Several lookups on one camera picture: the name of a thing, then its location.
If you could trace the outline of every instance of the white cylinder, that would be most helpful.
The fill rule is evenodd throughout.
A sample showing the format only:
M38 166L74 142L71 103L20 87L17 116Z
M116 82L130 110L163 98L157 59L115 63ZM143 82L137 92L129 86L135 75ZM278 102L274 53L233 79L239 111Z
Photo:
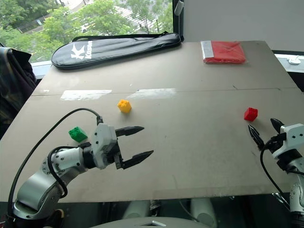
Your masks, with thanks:
M218 227L214 209L209 198L191 199L191 215L200 223L210 228Z
M123 214L123 219L147 217L149 216L149 212L149 200L131 201L127 210Z

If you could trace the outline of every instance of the window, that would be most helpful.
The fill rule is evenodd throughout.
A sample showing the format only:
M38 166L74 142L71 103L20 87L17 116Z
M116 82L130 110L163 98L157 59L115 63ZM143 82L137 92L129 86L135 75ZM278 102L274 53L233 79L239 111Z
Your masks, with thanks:
M173 32L172 0L1 0L0 42L31 62L83 35Z

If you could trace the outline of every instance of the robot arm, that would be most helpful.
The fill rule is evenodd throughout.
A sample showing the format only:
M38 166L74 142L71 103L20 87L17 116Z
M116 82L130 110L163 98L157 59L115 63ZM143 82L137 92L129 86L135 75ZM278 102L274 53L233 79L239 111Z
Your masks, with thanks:
M293 175L293 183L290 190L290 212L292 227L304 227L304 158L298 149L304 145L304 125L294 124L285 126L277 119L271 119L273 127L278 132L268 141L266 148L257 130L249 125L251 137L260 150L269 149L273 158L277 159L277 165Z
M44 219L48 217L65 191L66 185L79 174L97 167L106 168L115 162L116 168L134 166L153 151L143 152L123 161L117 137L130 135L144 129L143 127L125 127L115 130L114 127L99 123L89 142L77 148L58 147L50 154L50 162L45 158L40 169L32 175L19 189L14 203L13 214L22 219Z

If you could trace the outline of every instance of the red package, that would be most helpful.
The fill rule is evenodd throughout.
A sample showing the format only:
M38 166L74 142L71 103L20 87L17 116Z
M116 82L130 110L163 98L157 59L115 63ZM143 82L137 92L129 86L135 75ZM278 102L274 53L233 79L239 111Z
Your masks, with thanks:
M246 58L240 42L201 41L205 63L245 63Z

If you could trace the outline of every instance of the green foliage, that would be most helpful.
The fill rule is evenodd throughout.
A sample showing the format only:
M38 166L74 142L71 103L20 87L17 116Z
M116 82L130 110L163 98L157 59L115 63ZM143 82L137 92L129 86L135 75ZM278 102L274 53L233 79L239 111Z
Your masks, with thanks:
M160 32L173 32L173 12L172 12L172 2L170 2L167 8L160 14L157 20L159 24Z
M81 34L80 21L75 19L75 14L70 14L68 7L60 7L46 18L42 33L46 39L69 43Z
M115 5L113 0L95 0L73 16L88 26L89 34L111 36L134 32L132 23L117 13Z
M53 52L81 35L122 35L135 33L135 24L122 17L115 0L95 0L93 4L72 13L68 7L55 7L51 0L0 0L0 42L7 47L16 48L32 54L31 62L50 60ZM124 7L133 11L133 18L146 21L143 29L147 33L171 32L172 3L170 0L124 0ZM14 29L20 20L27 21L27 13L50 14L43 29L32 33L20 33Z
M132 17L143 22L144 32L159 33L173 31L172 21L172 3L168 0L122 0L122 7L129 8L132 11Z
M1 0L0 26L17 27L47 15L48 9L55 9L54 0Z

